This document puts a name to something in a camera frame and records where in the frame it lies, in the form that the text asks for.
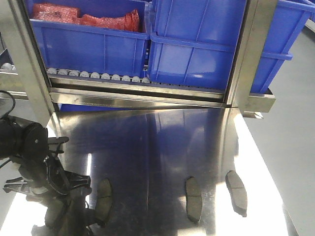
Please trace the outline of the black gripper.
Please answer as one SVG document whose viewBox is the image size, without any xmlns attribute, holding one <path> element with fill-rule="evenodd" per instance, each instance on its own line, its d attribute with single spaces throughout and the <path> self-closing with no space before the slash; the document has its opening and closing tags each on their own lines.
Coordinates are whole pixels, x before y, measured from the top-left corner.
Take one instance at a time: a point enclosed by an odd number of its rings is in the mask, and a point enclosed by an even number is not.
<svg viewBox="0 0 315 236">
<path fill-rule="evenodd" d="M 33 225 L 32 236 L 93 236 L 91 225 L 103 228 L 108 222 L 108 198 L 98 198 L 94 209 L 87 208 L 85 197 L 92 192 L 90 176 L 66 171 L 58 158 L 62 144 L 68 141 L 68 137 L 34 139 L 23 150 L 14 138 L 2 140 L 3 158 L 18 164 L 21 175 L 5 182 L 6 193 L 25 194 L 38 202 L 79 196 L 70 199 L 62 225 L 61 217 L 46 217 L 45 225 Z"/>
</svg>

